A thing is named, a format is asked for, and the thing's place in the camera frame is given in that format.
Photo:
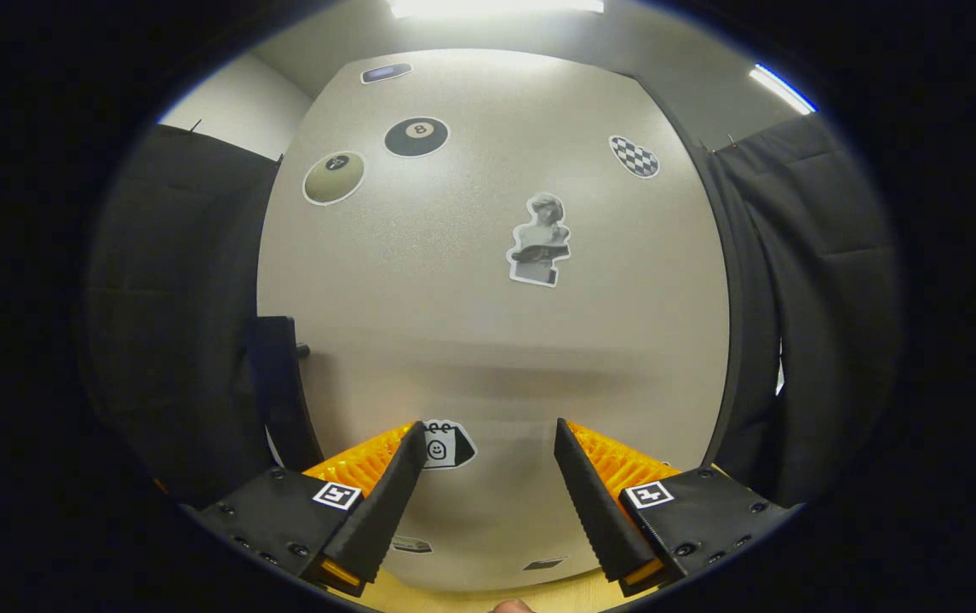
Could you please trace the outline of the small ceiling light strip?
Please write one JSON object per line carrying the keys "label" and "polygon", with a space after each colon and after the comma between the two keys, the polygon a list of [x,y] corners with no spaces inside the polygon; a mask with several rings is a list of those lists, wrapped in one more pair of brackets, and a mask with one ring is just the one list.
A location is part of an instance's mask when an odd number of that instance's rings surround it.
{"label": "small ceiling light strip", "polygon": [[763,65],[753,66],[753,69],[749,70],[749,77],[761,87],[767,89],[769,93],[780,98],[780,100],[785,102],[795,112],[798,112],[799,115],[808,116],[818,112],[818,109],[816,109],[815,105],[807,97],[803,96],[795,87],[785,82],[782,77],[769,70],[768,67]]}

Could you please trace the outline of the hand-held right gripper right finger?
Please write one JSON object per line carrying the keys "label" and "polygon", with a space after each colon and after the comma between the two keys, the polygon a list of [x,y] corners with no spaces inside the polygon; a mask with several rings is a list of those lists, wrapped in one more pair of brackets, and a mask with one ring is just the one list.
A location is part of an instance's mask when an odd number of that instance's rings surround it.
{"label": "hand-held right gripper right finger", "polygon": [[602,574],[625,597],[725,565],[800,511],[717,466],[675,469],[563,418],[554,458]]}

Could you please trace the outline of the large ceiling light panel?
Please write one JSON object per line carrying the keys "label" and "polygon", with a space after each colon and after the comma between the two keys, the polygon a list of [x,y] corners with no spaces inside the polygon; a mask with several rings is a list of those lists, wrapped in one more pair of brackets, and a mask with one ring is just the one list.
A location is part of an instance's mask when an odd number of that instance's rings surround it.
{"label": "large ceiling light panel", "polygon": [[387,3],[396,19],[554,11],[602,13],[605,10],[605,0],[387,0]]}

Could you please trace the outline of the grey cabinet door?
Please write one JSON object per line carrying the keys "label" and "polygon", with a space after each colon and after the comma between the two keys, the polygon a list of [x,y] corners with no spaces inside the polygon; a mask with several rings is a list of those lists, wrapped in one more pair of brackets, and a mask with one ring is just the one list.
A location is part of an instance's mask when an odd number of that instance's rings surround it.
{"label": "grey cabinet door", "polygon": [[709,453],[730,301],[701,175],[635,77],[433,50],[330,78],[275,179],[255,309],[310,348],[327,455],[454,423],[384,570],[433,591],[596,565],[554,460],[565,418],[689,470]]}

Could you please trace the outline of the black backdrop cloth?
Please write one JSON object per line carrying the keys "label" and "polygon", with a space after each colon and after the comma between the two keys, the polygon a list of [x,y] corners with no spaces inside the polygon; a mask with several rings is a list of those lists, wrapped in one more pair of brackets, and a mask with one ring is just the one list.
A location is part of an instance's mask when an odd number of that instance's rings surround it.
{"label": "black backdrop cloth", "polygon": [[[795,505],[830,487],[892,404],[907,348],[899,249],[874,183],[817,117],[714,153],[760,238],[780,327],[777,430],[750,488]],[[91,256],[96,411],[196,507],[273,463],[245,339],[278,168],[156,127],[111,189]]]}

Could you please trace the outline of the black cabinet door handle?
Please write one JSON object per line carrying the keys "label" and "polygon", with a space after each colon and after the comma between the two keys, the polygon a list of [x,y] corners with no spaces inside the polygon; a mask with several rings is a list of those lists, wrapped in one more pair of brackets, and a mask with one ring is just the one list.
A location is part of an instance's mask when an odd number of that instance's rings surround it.
{"label": "black cabinet door handle", "polygon": [[273,459],[304,473],[324,459],[302,383],[301,366],[312,350],[296,339],[290,317],[254,318],[245,342],[255,406]]}

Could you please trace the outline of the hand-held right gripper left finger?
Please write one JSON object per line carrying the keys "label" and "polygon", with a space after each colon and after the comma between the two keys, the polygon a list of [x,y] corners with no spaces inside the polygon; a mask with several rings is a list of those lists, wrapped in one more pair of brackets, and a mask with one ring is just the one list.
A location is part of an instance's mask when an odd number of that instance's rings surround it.
{"label": "hand-held right gripper left finger", "polygon": [[275,466],[189,517],[259,565],[359,597],[391,547],[427,459],[422,421],[305,471]]}

